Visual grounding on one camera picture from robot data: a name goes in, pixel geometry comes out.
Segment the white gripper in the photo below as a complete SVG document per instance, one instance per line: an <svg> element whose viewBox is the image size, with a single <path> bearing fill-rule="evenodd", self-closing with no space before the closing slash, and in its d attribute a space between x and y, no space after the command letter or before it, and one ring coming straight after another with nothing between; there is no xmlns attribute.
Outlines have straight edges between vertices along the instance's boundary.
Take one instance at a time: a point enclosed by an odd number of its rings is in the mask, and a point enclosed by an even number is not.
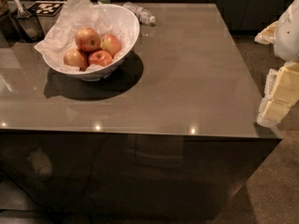
<svg viewBox="0 0 299 224"><path fill-rule="evenodd" d="M254 41L274 44L275 54L286 61L266 77L257 123L264 127L278 125L299 101L299 0L293 0L278 21L272 22Z"/></svg>

